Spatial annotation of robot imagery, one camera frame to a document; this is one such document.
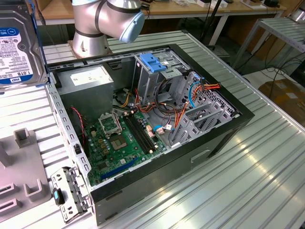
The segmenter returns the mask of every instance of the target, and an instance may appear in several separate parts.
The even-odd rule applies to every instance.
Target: hard drive label
[[[33,76],[28,56],[22,49],[19,30],[0,28],[0,83],[11,84],[27,81]]]

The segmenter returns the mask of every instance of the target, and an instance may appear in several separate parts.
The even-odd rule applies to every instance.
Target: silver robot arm
[[[80,57],[110,52],[106,35],[133,42],[144,25],[139,0],[73,0],[73,51]]]

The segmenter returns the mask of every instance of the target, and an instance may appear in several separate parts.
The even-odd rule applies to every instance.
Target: aluminum workbench
[[[187,33],[142,35],[132,44],[109,39],[113,52],[170,43],[183,48],[255,117],[219,154],[101,228],[299,228],[305,221],[305,129]],[[74,58],[68,45],[44,50],[50,63]],[[48,178],[71,165],[43,88],[5,93],[0,116],[1,138],[22,127],[35,131]],[[0,228],[96,226],[91,213],[65,225],[51,199],[2,222]]]
[[[302,53],[305,52],[305,24],[299,24],[289,18],[258,19],[239,49],[232,65],[233,68],[235,68],[239,63],[243,53],[248,48],[252,38],[255,36],[256,31],[259,28],[263,28],[266,31],[252,50],[252,54],[255,53],[261,45],[263,45],[264,41],[270,34],[290,45],[288,51],[283,55],[284,59],[278,64],[279,66],[285,61],[285,58],[290,54],[293,48]]]

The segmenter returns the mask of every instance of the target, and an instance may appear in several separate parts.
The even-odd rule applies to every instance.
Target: chip
[[[107,168],[107,165],[106,165],[105,162],[103,162],[103,163],[97,165],[97,167],[98,167],[99,169],[104,169],[104,168]]]
[[[122,135],[117,135],[109,139],[114,150],[118,150],[127,146],[126,140]]]

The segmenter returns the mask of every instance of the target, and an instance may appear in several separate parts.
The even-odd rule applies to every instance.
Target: expansion slot
[[[126,163],[125,165],[122,165],[108,173],[105,173],[103,175],[101,175],[101,180],[103,179],[106,179],[106,178],[109,178],[109,177],[112,177],[113,175],[119,173],[119,172],[122,172],[123,170],[127,169],[127,168],[130,168],[131,166],[133,166],[133,164],[136,162],[136,160],[138,160],[139,158],[135,158],[134,160],[132,160],[131,162],[128,162]]]
[[[125,116],[123,118],[132,135],[135,137],[139,143],[141,149],[145,154],[152,153],[155,150],[155,147],[147,134],[142,129],[141,125],[134,116]]]

